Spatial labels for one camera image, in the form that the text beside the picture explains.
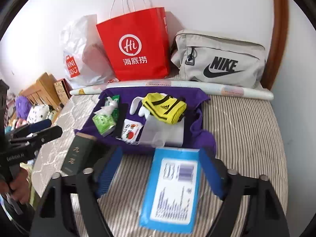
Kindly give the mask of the person's left hand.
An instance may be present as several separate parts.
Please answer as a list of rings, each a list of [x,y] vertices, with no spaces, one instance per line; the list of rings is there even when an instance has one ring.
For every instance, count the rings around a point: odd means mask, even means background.
[[[28,172],[24,168],[20,168],[17,177],[9,185],[1,180],[1,194],[9,193],[11,198],[21,204],[25,204],[29,200],[29,182],[27,180]]]

